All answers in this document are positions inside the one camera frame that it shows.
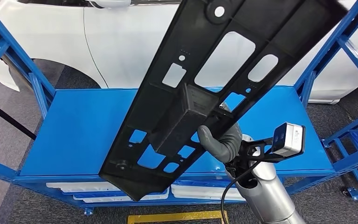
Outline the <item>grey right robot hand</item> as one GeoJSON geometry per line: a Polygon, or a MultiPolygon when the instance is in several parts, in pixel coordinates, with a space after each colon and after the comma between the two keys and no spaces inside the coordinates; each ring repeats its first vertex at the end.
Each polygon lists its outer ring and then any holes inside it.
{"type": "Polygon", "coordinates": [[[216,140],[207,126],[200,126],[197,130],[200,144],[218,161],[229,162],[229,149],[223,143],[216,140]]]}

